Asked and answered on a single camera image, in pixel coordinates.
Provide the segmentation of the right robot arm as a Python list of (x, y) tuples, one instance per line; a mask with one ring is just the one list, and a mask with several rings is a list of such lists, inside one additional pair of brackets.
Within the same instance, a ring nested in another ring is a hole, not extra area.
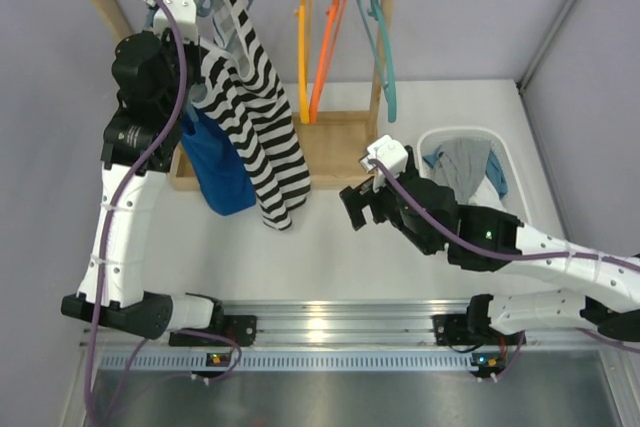
[(478, 343), (526, 330), (578, 329), (619, 342), (639, 340), (639, 259), (588, 249), (548, 235), (517, 216), (461, 204), (453, 189), (420, 175), (411, 148), (392, 141), (362, 163), (373, 177), (339, 193), (354, 230), (369, 211), (426, 256), (443, 252), (465, 271), (545, 282), (532, 294), (479, 294), (466, 329)]

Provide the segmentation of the black white striped tank top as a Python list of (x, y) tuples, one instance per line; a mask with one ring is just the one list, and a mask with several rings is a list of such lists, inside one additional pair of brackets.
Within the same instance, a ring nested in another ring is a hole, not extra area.
[(243, 0), (213, 0), (224, 44), (200, 39), (205, 94), (195, 107), (216, 121), (243, 161), (263, 223), (284, 231), (311, 192), (292, 108)]

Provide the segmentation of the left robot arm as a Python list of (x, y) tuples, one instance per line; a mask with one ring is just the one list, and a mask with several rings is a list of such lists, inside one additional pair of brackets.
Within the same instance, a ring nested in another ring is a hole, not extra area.
[(214, 344), (225, 335), (218, 300), (143, 286), (152, 212), (181, 138), (188, 91), (202, 80), (200, 65), (198, 41), (176, 41), (170, 31), (143, 31), (116, 46), (118, 107), (103, 133), (99, 221), (84, 278), (62, 299), (63, 315), (145, 339), (191, 329)]

